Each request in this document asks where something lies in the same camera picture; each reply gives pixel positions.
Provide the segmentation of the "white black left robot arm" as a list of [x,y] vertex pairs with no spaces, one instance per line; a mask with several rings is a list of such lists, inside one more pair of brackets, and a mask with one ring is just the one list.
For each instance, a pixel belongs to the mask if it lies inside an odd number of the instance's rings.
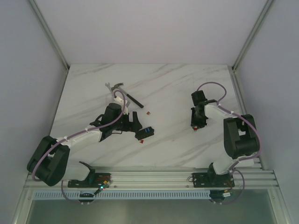
[[123,106],[110,103],[105,112],[89,126],[76,134],[61,138],[46,136],[27,164],[27,170],[34,181],[54,186],[62,180],[76,180],[85,188],[95,184],[95,170],[84,161],[73,161],[71,155],[94,143],[101,142],[112,135],[113,131],[138,132],[142,125],[137,112],[124,112]]

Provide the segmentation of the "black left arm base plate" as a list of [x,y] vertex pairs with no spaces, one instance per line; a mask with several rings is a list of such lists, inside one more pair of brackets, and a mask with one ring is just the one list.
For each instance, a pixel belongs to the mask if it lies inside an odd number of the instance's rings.
[[110,173],[94,173],[88,175],[85,180],[70,180],[68,181],[68,188],[100,188],[111,180]]

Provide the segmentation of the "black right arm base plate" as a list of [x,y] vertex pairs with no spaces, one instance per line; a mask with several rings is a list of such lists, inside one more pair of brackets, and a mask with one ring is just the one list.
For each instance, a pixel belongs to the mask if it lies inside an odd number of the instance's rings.
[[192,173],[192,182],[195,188],[233,188],[235,186],[230,174]]

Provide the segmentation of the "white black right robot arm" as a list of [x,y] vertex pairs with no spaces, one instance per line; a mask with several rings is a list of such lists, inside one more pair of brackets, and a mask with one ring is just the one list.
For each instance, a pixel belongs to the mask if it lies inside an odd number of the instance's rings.
[[252,156],[259,152],[260,143],[256,134],[256,125],[252,115],[238,117],[227,112],[215,100],[208,100],[203,91],[191,94],[191,127],[194,131],[207,126],[207,120],[213,119],[223,128],[224,153],[212,162],[204,173],[193,173],[192,182],[196,188],[232,188],[233,169],[253,164]]

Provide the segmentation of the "black fuse box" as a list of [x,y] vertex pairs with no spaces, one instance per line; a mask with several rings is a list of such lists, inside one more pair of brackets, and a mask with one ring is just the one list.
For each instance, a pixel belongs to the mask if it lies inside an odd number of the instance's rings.
[[144,129],[141,129],[141,130],[139,130],[135,133],[135,138],[138,139],[138,140],[143,140],[145,138],[153,136],[154,131],[155,130],[151,126],[147,127],[147,128],[144,128]]

